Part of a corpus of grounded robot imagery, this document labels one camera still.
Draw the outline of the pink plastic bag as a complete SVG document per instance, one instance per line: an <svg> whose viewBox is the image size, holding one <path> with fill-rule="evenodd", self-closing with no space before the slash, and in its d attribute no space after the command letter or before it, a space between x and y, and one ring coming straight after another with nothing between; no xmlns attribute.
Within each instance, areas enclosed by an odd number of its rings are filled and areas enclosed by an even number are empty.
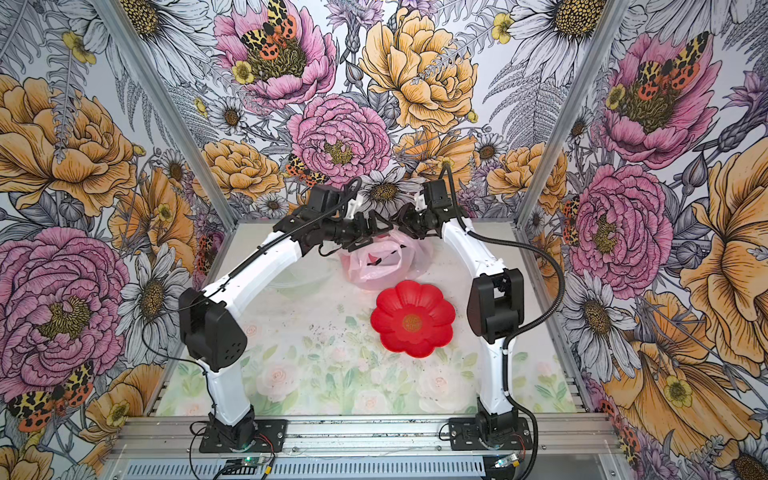
<svg viewBox="0 0 768 480"><path fill-rule="evenodd" d="M427 240L413 239L399 230L375 237L371 244L353 252L339 254L345 279L368 291L417 279L427 272L432 257L433 249Z"/></svg>

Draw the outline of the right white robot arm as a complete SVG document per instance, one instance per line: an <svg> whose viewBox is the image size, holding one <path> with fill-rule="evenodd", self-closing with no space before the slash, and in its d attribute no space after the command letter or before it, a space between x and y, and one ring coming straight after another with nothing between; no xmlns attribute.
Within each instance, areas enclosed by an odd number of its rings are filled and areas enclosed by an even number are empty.
<svg viewBox="0 0 768 480"><path fill-rule="evenodd" d="M529 427L509 401L507 372L511 345L507 338L519 331L525 317L522 273L507 268L491 252L442 180L424 183L415 203L400 208L394 221L411 238L436 235L466 267L471 277L466 318L481 345L475 435L488 449L526 448Z"/></svg>

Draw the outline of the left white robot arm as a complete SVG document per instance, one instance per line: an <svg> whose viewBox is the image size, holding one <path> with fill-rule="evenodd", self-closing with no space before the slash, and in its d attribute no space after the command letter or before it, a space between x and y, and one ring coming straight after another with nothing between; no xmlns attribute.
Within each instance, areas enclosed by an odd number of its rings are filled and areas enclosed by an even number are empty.
<svg viewBox="0 0 768 480"><path fill-rule="evenodd" d="M257 440L255 413L239 365L247 348L240 319L248 305L324 242L354 251L392 230L392 222L381 214L362 212L359 188L359 181L342 189L314 186L307 204L278 221L245 260L205 288L189 288L180 295L180 338L202 368L212 401L204 448L241 452Z"/></svg>

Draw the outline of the red flower-shaped plate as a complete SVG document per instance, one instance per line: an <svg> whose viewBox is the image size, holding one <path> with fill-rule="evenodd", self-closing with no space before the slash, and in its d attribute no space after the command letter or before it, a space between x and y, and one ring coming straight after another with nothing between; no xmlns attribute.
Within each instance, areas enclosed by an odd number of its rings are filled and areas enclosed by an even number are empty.
<svg viewBox="0 0 768 480"><path fill-rule="evenodd" d="M439 288L404 280L378 295L370 324L388 351L426 358L452 341L455 319Z"/></svg>

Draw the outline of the green circuit board left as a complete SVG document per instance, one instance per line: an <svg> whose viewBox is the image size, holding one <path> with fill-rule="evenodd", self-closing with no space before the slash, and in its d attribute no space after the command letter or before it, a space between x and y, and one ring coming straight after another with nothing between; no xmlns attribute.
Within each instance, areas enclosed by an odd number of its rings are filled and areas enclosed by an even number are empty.
<svg viewBox="0 0 768 480"><path fill-rule="evenodd" d="M230 459L226 463L228 468L261 468L267 466L271 459L265 456L247 456L237 459Z"/></svg>

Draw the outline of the green circuit board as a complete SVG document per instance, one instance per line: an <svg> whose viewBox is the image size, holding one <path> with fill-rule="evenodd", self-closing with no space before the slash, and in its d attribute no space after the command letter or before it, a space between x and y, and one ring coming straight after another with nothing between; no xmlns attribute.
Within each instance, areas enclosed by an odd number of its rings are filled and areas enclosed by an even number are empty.
<svg viewBox="0 0 768 480"><path fill-rule="evenodd" d="M511 453L509 455L499 457L494 462L495 469L517 468L519 465L520 459L516 453Z"/></svg>
<svg viewBox="0 0 768 480"><path fill-rule="evenodd" d="M271 459L265 456L247 456L237 459L230 459L226 463L228 468L261 468L267 466Z"/></svg>

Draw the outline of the green circuit board right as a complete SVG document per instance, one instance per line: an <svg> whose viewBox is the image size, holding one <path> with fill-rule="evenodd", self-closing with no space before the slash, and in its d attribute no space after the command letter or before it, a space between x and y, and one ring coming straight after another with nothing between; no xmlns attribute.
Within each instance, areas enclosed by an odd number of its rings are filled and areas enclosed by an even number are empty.
<svg viewBox="0 0 768 480"><path fill-rule="evenodd" d="M494 462L495 469L517 468L519 465L520 459L516 453L511 453L509 455L499 457Z"/></svg>

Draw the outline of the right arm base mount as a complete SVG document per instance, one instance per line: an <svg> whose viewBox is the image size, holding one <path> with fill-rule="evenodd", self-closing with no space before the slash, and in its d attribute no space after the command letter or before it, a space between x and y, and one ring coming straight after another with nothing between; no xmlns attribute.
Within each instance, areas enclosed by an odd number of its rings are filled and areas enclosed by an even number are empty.
<svg viewBox="0 0 768 480"><path fill-rule="evenodd" d="M448 420L448 441L453 451L530 451L532 430L519 417L453 417Z"/></svg>

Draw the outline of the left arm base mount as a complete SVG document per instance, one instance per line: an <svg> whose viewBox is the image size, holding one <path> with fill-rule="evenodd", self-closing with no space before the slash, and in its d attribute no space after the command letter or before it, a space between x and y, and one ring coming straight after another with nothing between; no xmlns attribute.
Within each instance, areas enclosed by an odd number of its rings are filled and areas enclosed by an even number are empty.
<svg viewBox="0 0 768 480"><path fill-rule="evenodd" d="M201 453L280 453L286 438L288 421L283 419L244 418L230 426L211 420L200 441Z"/></svg>

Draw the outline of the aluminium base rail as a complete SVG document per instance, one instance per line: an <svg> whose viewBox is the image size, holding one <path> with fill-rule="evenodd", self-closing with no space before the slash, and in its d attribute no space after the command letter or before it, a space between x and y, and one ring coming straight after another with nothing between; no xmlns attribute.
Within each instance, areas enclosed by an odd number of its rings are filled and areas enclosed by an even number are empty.
<svg viewBox="0 0 768 480"><path fill-rule="evenodd" d="M458 415L293 416L280 453L199 451L200 417L131 420L118 434L104 479L629 479L606 416L545 413L530 451L453 451L448 420ZM517 468L495 469L511 453ZM265 456L261 468L230 459Z"/></svg>

